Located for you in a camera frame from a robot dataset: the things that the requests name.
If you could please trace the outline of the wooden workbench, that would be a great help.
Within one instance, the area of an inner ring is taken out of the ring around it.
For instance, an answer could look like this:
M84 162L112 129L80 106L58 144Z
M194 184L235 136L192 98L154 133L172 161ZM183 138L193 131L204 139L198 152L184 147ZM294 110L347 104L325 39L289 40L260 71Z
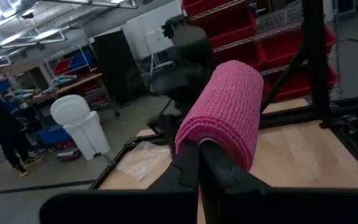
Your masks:
M115 99L111 97L103 82L102 73L97 73L82 80L78 80L70 85L54 89L50 93L39 93L32 98L25 100L25 102L28 105L36 106L36 112L40 112L40 109L42 108L40 106L41 104L46 104L46 102L51 104L52 100L57 100L69 93L76 93L84 97L91 109L97 111L111 110L115 117L120 116Z

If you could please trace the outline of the white whiteboard easel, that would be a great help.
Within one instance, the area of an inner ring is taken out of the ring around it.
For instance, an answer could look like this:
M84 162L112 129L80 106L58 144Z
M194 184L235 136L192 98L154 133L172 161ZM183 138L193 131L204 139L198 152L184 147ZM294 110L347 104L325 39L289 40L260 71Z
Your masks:
M162 29L149 32L145 39L150 52L149 78L152 78L154 71L170 63L173 44L163 35Z

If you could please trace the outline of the red wheeled dolly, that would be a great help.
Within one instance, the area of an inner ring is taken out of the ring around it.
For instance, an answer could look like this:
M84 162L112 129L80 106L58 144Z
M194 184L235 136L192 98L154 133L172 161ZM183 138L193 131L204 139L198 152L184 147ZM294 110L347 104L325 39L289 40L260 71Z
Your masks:
M73 141L56 144L57 159L61 161L72 161L81 156L81 151Z

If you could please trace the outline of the clear plastic zip bag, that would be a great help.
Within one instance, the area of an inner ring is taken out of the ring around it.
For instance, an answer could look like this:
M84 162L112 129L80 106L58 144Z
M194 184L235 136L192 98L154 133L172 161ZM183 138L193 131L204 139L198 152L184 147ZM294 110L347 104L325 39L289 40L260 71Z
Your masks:
M168 146L142 141L126 153L116 168L137 180L142 180L167 158L170 158Z

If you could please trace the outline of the pink elastic bandage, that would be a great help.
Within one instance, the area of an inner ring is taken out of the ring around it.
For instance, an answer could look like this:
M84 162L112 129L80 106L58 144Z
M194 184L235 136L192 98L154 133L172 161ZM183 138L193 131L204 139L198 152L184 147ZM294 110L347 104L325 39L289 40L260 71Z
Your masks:
M212 140L249 171L257 148L263 90L262 76L250 65L237 60L218 65L177 132L176 153L185 141Z

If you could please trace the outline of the person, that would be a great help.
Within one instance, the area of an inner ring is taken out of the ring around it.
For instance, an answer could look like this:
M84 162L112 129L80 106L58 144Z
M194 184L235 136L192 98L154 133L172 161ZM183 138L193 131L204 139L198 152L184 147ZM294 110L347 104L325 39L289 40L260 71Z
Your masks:
M26 167L35 164L40 157L31 157L31 144L25 134L20 131L17 120L6 110L0 100L0 145L10 165L18 171L20 177L29 175Z

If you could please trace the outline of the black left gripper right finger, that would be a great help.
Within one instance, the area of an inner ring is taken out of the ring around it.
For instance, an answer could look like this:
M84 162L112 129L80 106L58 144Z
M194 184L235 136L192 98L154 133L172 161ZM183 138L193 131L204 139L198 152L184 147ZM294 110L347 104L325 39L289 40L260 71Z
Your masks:
M358 189L272 187L212 141L199 178L207 224L358 224Z

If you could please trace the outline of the white plastic trash bin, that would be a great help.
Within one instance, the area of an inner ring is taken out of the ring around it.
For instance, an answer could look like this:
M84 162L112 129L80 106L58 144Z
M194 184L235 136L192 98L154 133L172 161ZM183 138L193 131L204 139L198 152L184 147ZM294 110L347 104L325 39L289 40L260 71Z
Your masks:
M67 95L55 100L50 114L71 136L87 161L110 151L98 113L90 109L82 96Z

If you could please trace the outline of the black partition screen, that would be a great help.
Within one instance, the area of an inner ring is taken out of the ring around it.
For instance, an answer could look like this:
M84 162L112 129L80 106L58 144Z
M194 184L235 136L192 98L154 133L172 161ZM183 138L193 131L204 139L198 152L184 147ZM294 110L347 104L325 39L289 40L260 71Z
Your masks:
M93 48L108 93L124 105L147 94L123 31L97 36Z

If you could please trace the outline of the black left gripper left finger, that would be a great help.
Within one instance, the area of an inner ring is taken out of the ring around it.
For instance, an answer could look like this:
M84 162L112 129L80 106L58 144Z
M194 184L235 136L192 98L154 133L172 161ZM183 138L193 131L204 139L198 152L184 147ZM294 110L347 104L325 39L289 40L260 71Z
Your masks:
M184 142L167 169L146 189L100 187L49 198L39 210L40 224L196 224L199 196L198 145Z

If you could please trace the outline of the blue plastic crate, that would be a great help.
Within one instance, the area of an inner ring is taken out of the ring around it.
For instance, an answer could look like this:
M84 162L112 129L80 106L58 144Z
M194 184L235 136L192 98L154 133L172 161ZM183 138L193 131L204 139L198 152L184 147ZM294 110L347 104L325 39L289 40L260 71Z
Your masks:
M60 125L46 126L37 131L37 136L43 144L48 146L72 140L71 136Z

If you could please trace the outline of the red and blue tilted bins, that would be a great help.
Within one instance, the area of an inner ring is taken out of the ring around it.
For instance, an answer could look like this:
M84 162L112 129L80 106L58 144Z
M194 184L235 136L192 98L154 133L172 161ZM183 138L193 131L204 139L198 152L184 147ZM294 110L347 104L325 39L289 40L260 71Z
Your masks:
M91 51L83 51L58 62L53 72L55 75L74 72L75 70L92 66L92 64L94 64L94 60L95 57Z

